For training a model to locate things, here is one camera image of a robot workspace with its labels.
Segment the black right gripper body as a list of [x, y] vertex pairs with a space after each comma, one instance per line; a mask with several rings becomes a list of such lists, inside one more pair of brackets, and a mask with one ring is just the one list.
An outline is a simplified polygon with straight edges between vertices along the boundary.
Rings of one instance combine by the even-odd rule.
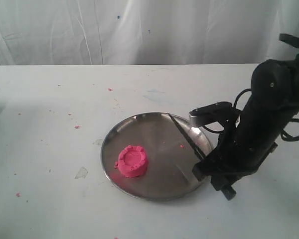
[[234, 184], [257, 172], [277, 147], [277, 127], [272, 124], [229, 124], [209, 153], [212, 184]]

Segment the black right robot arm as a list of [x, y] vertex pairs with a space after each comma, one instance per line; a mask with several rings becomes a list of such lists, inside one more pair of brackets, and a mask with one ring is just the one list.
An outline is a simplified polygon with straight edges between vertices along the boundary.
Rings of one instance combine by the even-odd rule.
[[[282, 33], [279, 40], [299, 49], [298, 37]], [[293, 60], [270, 59], [259, 64], [247, 92], [250, 97], [242, 110], [236, 103], [219, 102], [189, 113], [192, 127], [206, 128], [214, 122], [223, 127], [217, 146], [199, 156], [192, 172], [197, 180], [210, 176], [214, 189], [228, 200], [236, 195], [233, 184], [256, 173], [277, 148], [278, 137], [299, 141], [299, 135], [285, 132], [288, 123], [299, 123], [299, 54]]]

